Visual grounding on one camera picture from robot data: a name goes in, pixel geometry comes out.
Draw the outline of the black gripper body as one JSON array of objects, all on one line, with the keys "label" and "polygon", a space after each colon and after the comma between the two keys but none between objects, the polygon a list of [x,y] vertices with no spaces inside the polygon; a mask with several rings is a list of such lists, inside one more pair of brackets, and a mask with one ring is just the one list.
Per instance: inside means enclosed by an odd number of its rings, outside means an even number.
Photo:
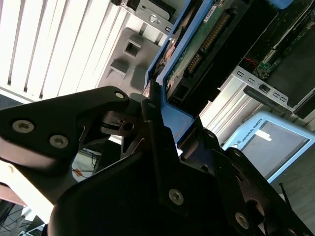
[{"label": "black gripper body", "polygon": [[215,179],[181,163],[181,206],[158,199],[153,159],[133,155],[68,189],[49,222],[51,236],[230,236]]}]

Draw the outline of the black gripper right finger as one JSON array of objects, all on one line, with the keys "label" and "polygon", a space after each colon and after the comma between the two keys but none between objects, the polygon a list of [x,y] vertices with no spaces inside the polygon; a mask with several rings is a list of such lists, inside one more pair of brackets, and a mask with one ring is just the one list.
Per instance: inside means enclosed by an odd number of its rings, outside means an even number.
[{"label": "black gripper right finger", "polygon": [[214,177],[223,212],[237,236],[311,236],[313,233],[239,150],[223,150],[196,118],[179,141],[182,160]]}]

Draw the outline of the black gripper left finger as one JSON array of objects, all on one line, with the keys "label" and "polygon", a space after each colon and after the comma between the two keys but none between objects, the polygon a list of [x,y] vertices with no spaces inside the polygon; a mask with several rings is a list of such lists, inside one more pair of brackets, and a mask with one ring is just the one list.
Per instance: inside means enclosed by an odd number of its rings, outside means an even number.
[{"label": "black gripper left finger", "polygon": [[171,130],[162,120],[160,97],[157,84],[150,85],[149,95],[139,101],[107,86],[4,109],[0,156],[37,177],[60,177],[69,172],[80,149],[119,135],[121,158],[108,167],[136,154],[151,157],[159,201],[169,197],[181,206],[182,194],[168,188],[178,182],[180,161]]}]

